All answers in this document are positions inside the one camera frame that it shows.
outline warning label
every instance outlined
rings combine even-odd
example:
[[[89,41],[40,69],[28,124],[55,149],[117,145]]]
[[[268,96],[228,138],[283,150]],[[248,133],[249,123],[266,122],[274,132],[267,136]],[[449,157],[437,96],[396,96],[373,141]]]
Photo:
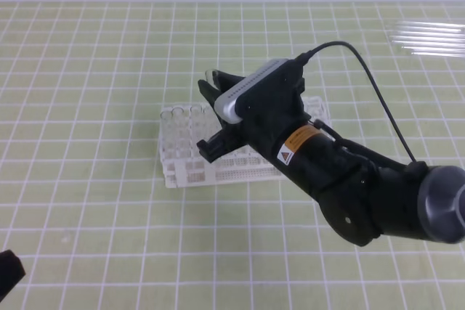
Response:
[[[278,159],[288,165],[291,162],[292,157],[294,156],[294,152],[292,152],[285,144],[279,149],[278,152]]]
[[[295,130],[282,145],[278,152],[278,160],[288,165],[296,151],[307,141],[320,132],[312,125],[305,125]]]

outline cutting mat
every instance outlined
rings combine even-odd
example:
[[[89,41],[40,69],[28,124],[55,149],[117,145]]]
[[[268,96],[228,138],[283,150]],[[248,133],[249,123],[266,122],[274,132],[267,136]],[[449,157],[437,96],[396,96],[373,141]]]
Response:
[[[166,189],[168,103],[336,38],[367,59],[417,158],[464,165],[465,60],[408,56],[385,26],[463,4],[0,3],[0,246],[28,276],[2,309],[463,309],[463,245],[355,248],[288,181]],[[407,161],[354,57],[305,70],[345,137]]]

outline gray joint cap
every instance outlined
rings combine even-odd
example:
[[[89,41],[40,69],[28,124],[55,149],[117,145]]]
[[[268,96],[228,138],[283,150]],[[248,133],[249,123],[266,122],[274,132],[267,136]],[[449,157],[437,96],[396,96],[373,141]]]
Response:
[[[433,168],[420,185],[418,217],[433,241],[457,243],[465,237],[465,171]]]

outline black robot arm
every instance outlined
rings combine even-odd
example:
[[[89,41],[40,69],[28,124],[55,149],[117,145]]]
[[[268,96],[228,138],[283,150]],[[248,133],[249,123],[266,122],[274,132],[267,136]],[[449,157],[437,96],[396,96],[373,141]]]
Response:
[[[412,162],[344,139],[306,114],[303,67],[321,49],[349,48],[362,63]],[[244,78],[213,70],[199,81],[222,130],[198,148],[209,162],[249,144],[320,205],[345,240],[367,245],[380,234],[455,243],[465,237],[465,171],[416,161],[362,57],[336,41],[295,60],[272,60]]]

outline orange warning label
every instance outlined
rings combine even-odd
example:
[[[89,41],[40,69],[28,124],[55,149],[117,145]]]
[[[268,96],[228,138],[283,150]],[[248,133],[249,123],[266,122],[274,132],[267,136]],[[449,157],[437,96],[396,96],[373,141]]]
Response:
[[[287,138],[284,144],[290,151],[296,152],[306,140],[319,133],[320,132],[315,127],[311,125],[305,125],[295,130],[292,135]]]

